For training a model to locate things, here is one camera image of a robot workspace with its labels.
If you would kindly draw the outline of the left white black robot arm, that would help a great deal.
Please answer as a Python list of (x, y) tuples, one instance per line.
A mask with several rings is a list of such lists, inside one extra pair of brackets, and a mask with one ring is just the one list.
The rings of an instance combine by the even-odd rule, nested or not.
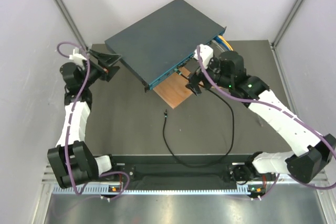
[(65, 82), (65, 120), (61, 136), (54, 148), (48, 150), (47, 158), (58, 185), (70, 188), (93, 182), (100, 175), (114, 180), (119, 168), (113, 164), (111, 155), (94, 157), (85, 143), (87, 120), (92, 108), (90, 86), (97, 80), (109, 82), (120, 69), (117, 54), (88, 51), (97, 62), (86, 58), (75, 48), (69, 62), (60, 67)]

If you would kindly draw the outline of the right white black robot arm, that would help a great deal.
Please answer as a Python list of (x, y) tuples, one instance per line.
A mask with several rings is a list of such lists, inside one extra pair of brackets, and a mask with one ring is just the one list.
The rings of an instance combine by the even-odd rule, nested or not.
[(193, 58), (200, 69), (188, 78), (187, 87), (196, 95), (198, 84), (215, 88), (223, 96), (242, 103), (262, 118), (290, 146), (289, 152), (256, 152), (245, 166), (252, 180), (265, 173), (287, 174), (295, 181), (308, 185), (335, 157), (335, 137), (321, 135), (300, 120), (280, 100), (270, 87), (257, 76), (246, 73), (244, 60), (235, 51), (225, 51), (218, 58), (207, 45), (197, 46)]

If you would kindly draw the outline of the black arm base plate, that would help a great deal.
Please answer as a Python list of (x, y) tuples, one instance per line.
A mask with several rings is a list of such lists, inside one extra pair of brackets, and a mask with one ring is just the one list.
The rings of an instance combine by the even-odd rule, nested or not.
[(226, 183), (271, 182), (276, 176), (258, 174), (248, 155), (113, 155), (112, 172), (125, 172), (130, 181), (145, 177), (216, 177)]

